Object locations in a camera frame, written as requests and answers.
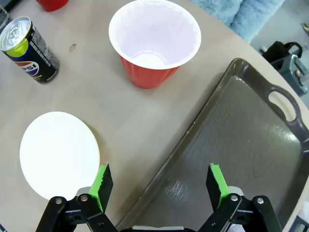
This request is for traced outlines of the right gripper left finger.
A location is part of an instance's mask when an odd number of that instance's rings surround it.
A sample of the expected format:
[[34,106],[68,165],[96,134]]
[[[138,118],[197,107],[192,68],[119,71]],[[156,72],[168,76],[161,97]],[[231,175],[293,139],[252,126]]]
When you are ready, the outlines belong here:
[[62,196],[49,200],[36,231],[73,232],[77,225],[86,224],[92,232],[116,232],[105,214],[112,187],[109,164],[100,166],[88,193],[69,201]]

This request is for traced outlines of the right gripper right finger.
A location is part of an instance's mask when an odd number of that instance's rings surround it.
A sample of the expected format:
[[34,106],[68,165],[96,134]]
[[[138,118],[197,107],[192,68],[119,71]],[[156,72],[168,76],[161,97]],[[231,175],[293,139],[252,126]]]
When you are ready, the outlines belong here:
[[281,232],[282,228],[267,196],[248,200],[228,189],[218,164],[208,167],[206,187],[213,213],[200,232],[226,232],[231,224],[241,225],[246,232]]

